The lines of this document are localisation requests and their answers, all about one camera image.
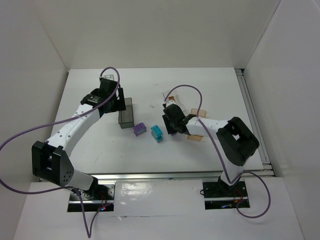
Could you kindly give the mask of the teal arch lego brick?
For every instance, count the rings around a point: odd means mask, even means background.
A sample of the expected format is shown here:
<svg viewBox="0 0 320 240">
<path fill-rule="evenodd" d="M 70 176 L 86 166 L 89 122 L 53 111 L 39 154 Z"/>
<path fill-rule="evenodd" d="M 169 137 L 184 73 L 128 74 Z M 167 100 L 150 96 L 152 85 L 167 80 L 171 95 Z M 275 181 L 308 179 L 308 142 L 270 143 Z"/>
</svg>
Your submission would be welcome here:
<svg viewBox="0 0 320 240">
<path fill-rule="evenodd" d="M 163 132 L 158 125 L 154 125 L 150 129 L 151 129 L 151 135 L 157 143 L 160 143 L 161 141 L 163 141 Z"/>
</svg>

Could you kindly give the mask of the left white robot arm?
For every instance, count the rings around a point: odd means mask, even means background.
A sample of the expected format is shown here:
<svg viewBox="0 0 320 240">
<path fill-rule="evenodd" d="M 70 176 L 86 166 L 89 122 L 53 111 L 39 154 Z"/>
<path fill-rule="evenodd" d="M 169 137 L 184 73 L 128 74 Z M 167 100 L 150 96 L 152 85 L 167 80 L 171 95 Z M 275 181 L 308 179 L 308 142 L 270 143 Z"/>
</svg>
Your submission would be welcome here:
<svg viewBox="0 0 320 240">
<path fill-rule="evenodd" d="M 72 119 L 46 141 L 36 141 L 31 148 L 32 173 L 60 187 L 74 187 L 91 198 L 99 198 L 109 189 L 98 179 L 76 170 L 71 153 L 85 133 L 104 114 L 126 109 L 124 91 L 114 80 L 100 78 L 99 88 L 87 94 Z"/>
</svg>

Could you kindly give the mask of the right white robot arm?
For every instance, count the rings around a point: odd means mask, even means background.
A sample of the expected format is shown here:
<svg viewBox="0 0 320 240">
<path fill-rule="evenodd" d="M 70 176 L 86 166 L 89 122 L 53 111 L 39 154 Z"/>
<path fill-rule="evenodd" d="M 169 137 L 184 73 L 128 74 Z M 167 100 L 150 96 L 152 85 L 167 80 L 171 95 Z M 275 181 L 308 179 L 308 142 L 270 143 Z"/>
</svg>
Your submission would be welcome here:
<svg viewBox="0 0 320 240">
<path fill-rule="evenodd" d="M 260 146 L 258 139 L 239 118 L 213 120 L 195 114 L 185 115 L 174 102 L 163 104 L 162 116 L 168 134 L 209 137 L 220 159 L 223 172 L 219 188 L 230 191 L 241 178 L 247 160 Z"/>
</svg>

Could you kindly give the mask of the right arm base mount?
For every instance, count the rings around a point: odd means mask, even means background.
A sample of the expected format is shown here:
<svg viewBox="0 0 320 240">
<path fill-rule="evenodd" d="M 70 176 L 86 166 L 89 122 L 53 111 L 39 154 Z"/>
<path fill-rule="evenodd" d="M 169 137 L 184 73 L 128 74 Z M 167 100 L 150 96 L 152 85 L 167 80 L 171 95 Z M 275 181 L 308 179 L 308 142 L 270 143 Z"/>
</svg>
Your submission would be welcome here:
<svg viewBox="0 0 320 240">
<path fill-rule="evenodd" d="M 250 208 L 248 192 L 244 181 L 238 182 L 235 187 L 223 193 L 218 182 L 203 182 L 202 190 L 199 192 L 204 197 L 205 210 L 220 210 L 220 209 L 236 209 Z"/>
</svg>

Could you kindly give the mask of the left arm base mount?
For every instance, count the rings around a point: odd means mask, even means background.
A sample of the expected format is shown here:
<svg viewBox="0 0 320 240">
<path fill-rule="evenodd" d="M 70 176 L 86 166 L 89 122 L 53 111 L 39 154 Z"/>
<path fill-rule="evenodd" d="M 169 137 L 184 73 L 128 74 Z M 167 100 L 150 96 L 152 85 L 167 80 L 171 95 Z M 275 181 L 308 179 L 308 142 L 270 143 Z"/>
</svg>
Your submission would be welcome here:
<svg viewBox="0 0 320 240">
<path fill-rule="evenodd" d="M 90 196 L 80 190 L 81 199 L 83 201 L 85 212 L 96 212 L 98 208 L 102 207 L 102 212 L 114 211 L 114 197 L 116 184 L 114 182 L 108 182 L 104 184 L 107 191 L 99 191 L 97 196 Z M 82 211 L 81 202 L 79 196 L 74 190 L 70 192 L 67 212 L 68 213 L 80 213 Z"/>
</svg>

